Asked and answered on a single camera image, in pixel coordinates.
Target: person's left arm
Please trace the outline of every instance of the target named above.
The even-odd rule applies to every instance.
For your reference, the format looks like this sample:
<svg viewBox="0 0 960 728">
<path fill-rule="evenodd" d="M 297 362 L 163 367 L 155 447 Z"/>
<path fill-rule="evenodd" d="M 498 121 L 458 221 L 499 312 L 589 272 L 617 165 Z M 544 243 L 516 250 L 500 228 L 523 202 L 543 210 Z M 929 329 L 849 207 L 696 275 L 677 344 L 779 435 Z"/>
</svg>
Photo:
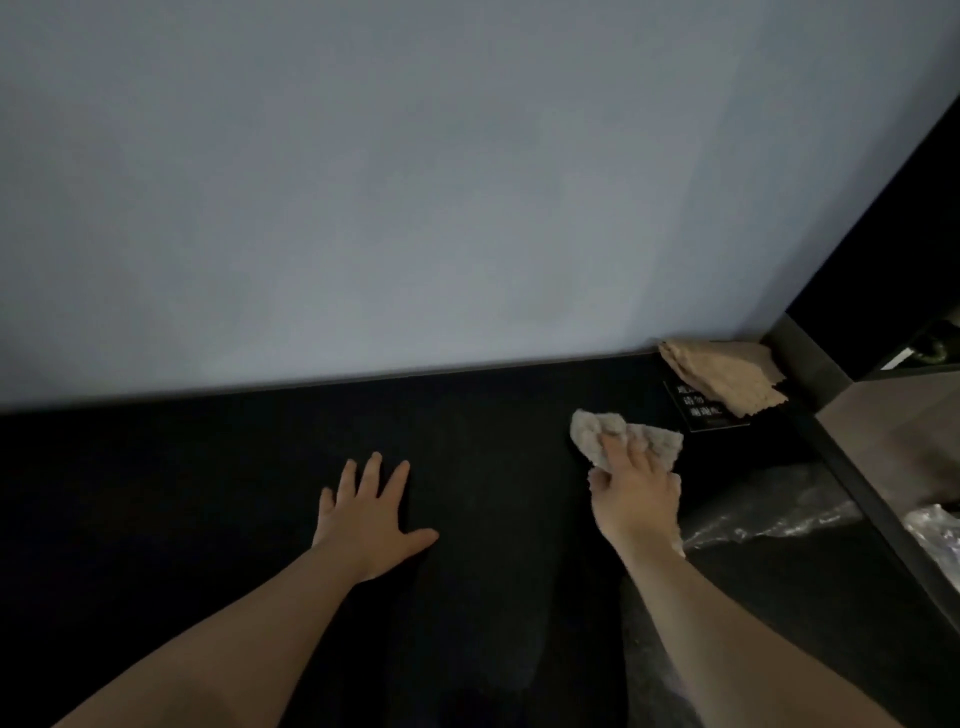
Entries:
<svg viewBox="0 0 960 728">
<path fill-rule="evenodd" d="M 377 496 L 380 455 L 355 487 L 344 467 L 336 499 L 324 488 L 313 546 L 248 595 L 191 627 L 94 693 L 57 728 L 274 728 L 326 626 L 354 584 L 431 546 L 428 528 L 401 533 L 397 508 L 410 472 Z"/>
</svg>

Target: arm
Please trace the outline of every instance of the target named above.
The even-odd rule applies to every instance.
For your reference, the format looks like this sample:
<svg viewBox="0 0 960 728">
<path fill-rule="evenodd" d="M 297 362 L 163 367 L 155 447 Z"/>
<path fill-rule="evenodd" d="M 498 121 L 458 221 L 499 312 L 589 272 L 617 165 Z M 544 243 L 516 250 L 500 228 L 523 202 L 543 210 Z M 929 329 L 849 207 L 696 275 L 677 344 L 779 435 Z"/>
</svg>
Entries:
<svg viewBox="0 0 960 728">
<path fill-rule="evenodd" d="M 344 468 L 324 488 L 313 547 L 266 584 L 162 646 L 88 698 L 58 728 L 273 728 L 350 588 L 437 540 L 403 534 L 396 513 L 409 463 L 377 497 L 380 455 L 355 489 Z"/>
<path fill-rule="evenodd" d="M 620 555 L 707 728 L 896 728 L 876 703 L 708 582 L 671 547 L 679 488 L 653 453 L 603 438 L 593 514 Z"/>
</svg>

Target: clear plastic bag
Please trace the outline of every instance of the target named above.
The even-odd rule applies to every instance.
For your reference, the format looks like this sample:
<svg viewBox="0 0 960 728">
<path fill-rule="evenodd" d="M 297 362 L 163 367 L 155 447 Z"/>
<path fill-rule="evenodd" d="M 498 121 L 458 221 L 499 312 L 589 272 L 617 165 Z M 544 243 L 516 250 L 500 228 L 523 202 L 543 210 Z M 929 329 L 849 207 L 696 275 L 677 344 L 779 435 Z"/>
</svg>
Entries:
<svg viewBox="0 0 960 728">
<path fill-rule="evenodd" d="M 903 526 L 960 592 L 960 519 L 939 505 L 927 505 L 904 516 Z"/>
<path fill-rule="evenodd" d="M 684 550 L 757 536 L 803 536 L 859 521 L 860 509 L 823 463 L 798 463 L 751 473 L 684 519 Z"/>
</svg>

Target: person's right arm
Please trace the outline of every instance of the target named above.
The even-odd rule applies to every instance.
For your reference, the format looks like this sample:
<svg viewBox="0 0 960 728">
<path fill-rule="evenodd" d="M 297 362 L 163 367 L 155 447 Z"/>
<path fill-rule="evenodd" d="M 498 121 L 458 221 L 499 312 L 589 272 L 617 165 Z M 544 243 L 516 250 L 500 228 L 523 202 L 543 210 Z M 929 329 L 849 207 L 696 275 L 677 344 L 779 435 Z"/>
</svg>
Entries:
<svg viewBox="0 0 960 728">
<path fill-rule="evenodd" d="M 612 475 L 590 472 L 593 515 L 636 583 L 707 728 L 899 724 L 677 554 L 679 489 L 653 453 L 603 437 Z"/>
</svg>

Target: hand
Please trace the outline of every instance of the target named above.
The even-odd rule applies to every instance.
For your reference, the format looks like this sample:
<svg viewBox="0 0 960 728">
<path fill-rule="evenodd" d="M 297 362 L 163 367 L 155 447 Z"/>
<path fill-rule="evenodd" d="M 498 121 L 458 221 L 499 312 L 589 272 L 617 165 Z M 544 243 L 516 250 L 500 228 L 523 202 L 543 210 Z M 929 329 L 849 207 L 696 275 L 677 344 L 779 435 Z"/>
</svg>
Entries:
<svg viewBox="0 0 960 728">
<path fill-rule="evenodd" d="M 377 497 L 380 485 L 379 452 L 371 455 L 355 488 L 357 464 L 348 460 L 340 475 L 340 487 L 333 492 L 324 488 L 320 494 L 320 515 L 313 546 L 329 546 L 336 558 L 355 561 L 356 580 L 368 581 L 386 573 L 401 561 L 432 546 L 440 537 L 432 528 L 400 533 L 396 512 L 403 497 L 403 487 L 410 474 L 410 463 L 400 463 Z"/>
<path fill-rule="evenodd" d="M 668 473 L 649 449 L 640 449 L 634 438 L 626 448 L 611 435 L 601 435 L 607 461 L 613 470 L 589 472 L 593 517 L 600 532 L 620 552 L 637 537 L 653 536 L 674 544 L 680 539 L 677 509 L 680 481 Z"/>
</svg>

